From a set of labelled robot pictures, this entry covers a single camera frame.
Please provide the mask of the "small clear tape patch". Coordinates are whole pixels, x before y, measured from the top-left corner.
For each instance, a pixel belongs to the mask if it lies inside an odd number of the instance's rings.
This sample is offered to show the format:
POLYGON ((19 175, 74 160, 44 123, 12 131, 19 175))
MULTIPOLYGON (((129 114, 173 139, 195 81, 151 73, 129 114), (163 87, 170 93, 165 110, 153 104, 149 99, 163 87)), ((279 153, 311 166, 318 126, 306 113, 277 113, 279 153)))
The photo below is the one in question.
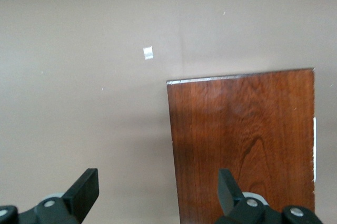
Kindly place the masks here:
POLYGON ((154 54, 153 54, 153 48, 152 48, 152 46, 150 46, 150 47, 144 47, 143 48, 143 54, 144 54, 145 60, 153 59, 154 54))

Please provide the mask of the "wooden drawer with white handle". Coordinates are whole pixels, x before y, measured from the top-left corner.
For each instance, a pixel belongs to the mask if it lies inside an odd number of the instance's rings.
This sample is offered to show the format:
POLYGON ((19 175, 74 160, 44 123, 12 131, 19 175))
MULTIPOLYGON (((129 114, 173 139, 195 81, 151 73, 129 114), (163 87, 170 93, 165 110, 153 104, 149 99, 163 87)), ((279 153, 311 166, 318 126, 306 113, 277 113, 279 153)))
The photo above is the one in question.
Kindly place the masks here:
POLYGON ((313 117, 313 182, 316 183, 316 117, 313 117))

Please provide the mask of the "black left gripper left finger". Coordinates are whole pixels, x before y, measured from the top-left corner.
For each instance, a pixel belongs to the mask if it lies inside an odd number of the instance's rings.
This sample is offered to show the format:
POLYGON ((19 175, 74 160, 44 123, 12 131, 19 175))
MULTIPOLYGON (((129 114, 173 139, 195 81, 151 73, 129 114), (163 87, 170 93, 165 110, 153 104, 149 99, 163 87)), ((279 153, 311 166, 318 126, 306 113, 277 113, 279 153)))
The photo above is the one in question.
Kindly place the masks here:
POLYGON ((62 196, 48 197, 28 211, 0 206, 0 224, 82 224, 98 196, 98 170, 89 168, 62 196))

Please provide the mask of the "brown paper table cover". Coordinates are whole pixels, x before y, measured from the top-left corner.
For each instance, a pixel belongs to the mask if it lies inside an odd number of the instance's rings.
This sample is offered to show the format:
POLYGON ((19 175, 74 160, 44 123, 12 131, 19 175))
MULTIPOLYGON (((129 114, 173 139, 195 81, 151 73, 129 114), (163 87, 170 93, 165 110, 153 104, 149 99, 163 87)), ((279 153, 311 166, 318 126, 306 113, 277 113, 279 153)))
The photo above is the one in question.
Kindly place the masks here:
POLYGON ((180 224, 166 82, 307 67, 337 224, 337 0, 0 0, 0 205, 97 168, 83 224, 180 224))

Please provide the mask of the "dark brown wooden cabinet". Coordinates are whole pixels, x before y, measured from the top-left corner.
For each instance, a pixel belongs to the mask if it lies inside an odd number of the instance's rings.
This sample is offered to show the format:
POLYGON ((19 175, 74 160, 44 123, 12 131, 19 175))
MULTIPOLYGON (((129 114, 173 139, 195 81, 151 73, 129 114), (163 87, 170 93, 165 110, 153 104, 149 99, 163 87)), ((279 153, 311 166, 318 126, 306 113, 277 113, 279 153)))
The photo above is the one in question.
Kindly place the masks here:
POLYGON ((181 224, 214 224, 222 215, 218 173, 280 211, 315 208, 314 70, 169 80, 181 224))

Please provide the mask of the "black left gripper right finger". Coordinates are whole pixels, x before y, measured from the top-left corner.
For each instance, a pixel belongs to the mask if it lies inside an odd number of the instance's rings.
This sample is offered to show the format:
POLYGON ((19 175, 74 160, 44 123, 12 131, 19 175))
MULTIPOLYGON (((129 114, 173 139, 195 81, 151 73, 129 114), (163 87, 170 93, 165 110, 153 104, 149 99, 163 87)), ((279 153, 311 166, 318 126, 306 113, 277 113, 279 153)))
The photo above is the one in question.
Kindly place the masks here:
POLYGON ((261 195, 242 192, 228 169, 219 170, 217 194, 223 215, 215 224, 323 224, 306 207, 289 205, 278 212, 261 195))

